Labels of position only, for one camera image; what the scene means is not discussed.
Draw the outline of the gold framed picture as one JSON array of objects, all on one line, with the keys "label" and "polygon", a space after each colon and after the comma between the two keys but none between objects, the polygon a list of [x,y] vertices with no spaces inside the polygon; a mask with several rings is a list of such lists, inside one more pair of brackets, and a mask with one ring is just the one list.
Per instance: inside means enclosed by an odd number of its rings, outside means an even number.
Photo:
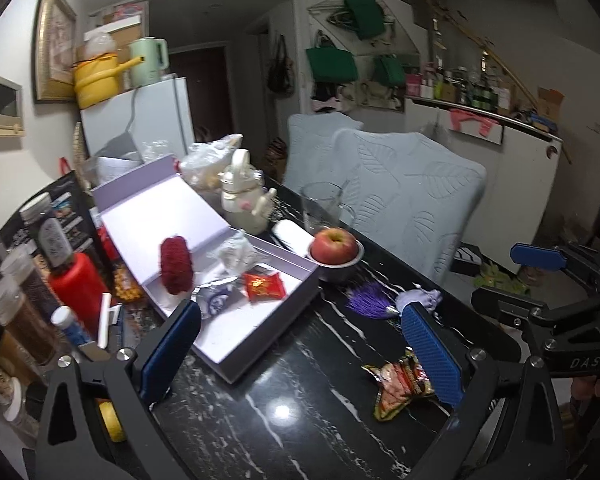
[{"label": "gold framed picture", "polygon": [[38,0],[32,47],[34,102],[72,102],[76,12],[67,0]]}]

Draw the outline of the purple tassel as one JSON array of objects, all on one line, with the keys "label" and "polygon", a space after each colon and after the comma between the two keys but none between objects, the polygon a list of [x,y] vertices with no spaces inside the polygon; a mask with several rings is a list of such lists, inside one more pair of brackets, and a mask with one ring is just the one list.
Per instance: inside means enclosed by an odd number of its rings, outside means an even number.
[{"label": "purple tassel", "polygon": [[384,292],[381,284],[376,282],[367,282],[352,288],[348,292],[347,306],[353,312],[374,320],[399,315],[392,299]]}]

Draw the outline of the red apple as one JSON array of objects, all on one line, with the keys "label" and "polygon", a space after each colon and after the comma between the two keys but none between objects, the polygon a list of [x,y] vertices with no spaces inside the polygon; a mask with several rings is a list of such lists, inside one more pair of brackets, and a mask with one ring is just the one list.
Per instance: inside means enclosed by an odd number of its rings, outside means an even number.
[{"label": "red apple", "polygon": [[339,266],[358,255],[358,242],[348,231],[327,228],[317,232],[309,249],[310,256],[318,263]]}]

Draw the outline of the green tote bag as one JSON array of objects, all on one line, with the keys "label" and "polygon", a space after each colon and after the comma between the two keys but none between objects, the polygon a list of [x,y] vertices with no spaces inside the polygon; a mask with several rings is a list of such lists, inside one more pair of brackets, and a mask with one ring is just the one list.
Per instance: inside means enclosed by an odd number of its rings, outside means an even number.
[{"label": "green tote bag", "polygon": [[313,46],[306,49],[312,77],[321,84],[348,84],[358,80],[358,68],[353,54],[338,49],[332,38],[319,29]]}]

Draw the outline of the plastic bag of food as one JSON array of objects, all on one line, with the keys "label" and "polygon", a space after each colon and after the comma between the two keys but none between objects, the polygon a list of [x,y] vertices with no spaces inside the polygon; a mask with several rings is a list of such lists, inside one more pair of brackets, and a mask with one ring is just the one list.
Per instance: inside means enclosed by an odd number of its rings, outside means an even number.
[{"label": "plastic bag of food", "polygon": [[189,153],[178,162],[178,173],[195,191],[215,190],[220,187],[220,173],[241,146],[241,133],[231,133],[208,143],[193,143]]}]

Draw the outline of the lavender gift box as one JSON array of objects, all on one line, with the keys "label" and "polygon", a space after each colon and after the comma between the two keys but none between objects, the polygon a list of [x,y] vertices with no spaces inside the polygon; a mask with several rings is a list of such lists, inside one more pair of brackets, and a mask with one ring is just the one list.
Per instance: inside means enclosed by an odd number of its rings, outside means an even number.
[{"label": "lavender gift box", "polygon": [[[178,304],[160,278],[160,245],[166,238],[185,238],[195,285],[225,276],[223,263],[212,252],[236,231],[175,172],[171,157],[99,185],[93,196],[112,244],[165,318]],[[259,268],[278,274],[286,295],[252,302],[244,286],[237,286],[227,308],[202,323],[193,349],[229,384],[274,344],[318,289],[317,267],[310,260],[257,237],[250,243],[258,253]]]}]

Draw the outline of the red gold snack packet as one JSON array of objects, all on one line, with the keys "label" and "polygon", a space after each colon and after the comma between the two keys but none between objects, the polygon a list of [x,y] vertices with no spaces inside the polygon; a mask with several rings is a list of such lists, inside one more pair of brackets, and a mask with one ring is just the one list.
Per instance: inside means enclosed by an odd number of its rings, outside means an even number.
[{"label": "red gold snack packet", "polygon": [[278,272],[273,274],[244,273],[242,279],[249,301],[253,304],[260,301],[282,300],[287,295]]}]

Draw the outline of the green electric kettle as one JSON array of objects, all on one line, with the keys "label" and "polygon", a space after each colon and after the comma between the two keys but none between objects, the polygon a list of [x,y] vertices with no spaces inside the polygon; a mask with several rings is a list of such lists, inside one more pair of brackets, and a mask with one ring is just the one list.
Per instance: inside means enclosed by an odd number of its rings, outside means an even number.
[{"label": "green electric kettle", "polygon": [[144,37],[129,44],[132,58],[141,58],[142,62],[131,68],[131,84],[134,88],[156,84],[169,68],[169,53],[166,40]]}]

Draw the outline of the lavender satin pouch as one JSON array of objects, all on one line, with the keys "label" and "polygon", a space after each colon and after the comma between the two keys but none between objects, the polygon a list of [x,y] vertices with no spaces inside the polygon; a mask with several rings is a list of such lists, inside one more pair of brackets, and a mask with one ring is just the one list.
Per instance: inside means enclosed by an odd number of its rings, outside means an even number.
[{"label": "lavender satin pouch", "polygon": [[416,287],[406,292],[400,292],[396,296],[396,310],[402,313],[410,304],[420,304],[427,312],[432,313],[437,309],[442,298],[443,295],[440,290],[425,290],[421,287]]}]

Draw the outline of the silver purple snack packet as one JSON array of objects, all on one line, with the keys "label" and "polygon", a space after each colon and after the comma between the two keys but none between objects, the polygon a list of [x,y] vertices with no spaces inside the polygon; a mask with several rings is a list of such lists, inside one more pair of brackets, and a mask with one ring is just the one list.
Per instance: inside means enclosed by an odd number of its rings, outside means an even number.
[{"label": "silver purple snack packet", "polygon": [[235,282],[216,282],[196,287],[192,300],[200,310],[201,319],[208,321],[232,306],[241,294]]}]

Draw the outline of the clear zip bag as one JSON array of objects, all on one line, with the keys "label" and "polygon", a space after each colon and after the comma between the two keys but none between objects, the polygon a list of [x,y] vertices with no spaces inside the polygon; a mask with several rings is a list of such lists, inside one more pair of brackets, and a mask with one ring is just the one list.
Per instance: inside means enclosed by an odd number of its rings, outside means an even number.
[{"label": "clear zip bag", "polygon": [[236,231],[230,238],[224,240],[212,254],[231,276],[246,273],[260,261],[257,249],[248,240],[243,230]]}]

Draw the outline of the white paper roll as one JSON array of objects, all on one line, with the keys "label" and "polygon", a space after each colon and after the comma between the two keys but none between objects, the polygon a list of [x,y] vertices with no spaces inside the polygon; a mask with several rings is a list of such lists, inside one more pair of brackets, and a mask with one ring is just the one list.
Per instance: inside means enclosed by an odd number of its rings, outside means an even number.
[{"label": "white paper roll", "polygon": [[291,220],[283,219],[276,222],[272,227],[272,234],[286,247],[290,252],[306,257],[309,255],[309,249],[314,241],[314,236],[297,223]]}]

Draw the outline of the glass mug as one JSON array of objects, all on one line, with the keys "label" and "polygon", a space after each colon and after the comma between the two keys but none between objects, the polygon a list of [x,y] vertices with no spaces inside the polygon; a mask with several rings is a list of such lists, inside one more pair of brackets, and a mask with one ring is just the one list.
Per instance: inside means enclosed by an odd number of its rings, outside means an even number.
[{"label": "glass mug", "polygon": [[308,183],[302,186],[300,197],[304,228],[312,235],[355,222],[354,209],[343,201],[343,188],[335,183]]}]

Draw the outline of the nutritious cereal packet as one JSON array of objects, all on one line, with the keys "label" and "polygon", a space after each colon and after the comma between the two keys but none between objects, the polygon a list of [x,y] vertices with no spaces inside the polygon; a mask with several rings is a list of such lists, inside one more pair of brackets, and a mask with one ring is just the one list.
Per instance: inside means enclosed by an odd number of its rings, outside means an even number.
[{"label": "nutritious cereal packet", "polygon": [[396,362],[385,362],[383,366],[365,364],[362,370],[374,378],[379,388],[374,405],[378,422],[388,422],[414,399],[430,398],[436,393],[411,347]]}]

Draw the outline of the red fuzzy soft object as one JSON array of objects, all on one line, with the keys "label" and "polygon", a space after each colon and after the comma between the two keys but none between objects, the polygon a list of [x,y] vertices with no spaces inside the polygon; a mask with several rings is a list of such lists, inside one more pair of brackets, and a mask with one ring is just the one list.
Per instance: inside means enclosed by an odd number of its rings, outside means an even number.
[{"label": "red fuzzy soft object", "polygon": [[192,289],[194,268],[184,237],[168,237],[160,245],[160,278],[164,288],[171,295]]}]

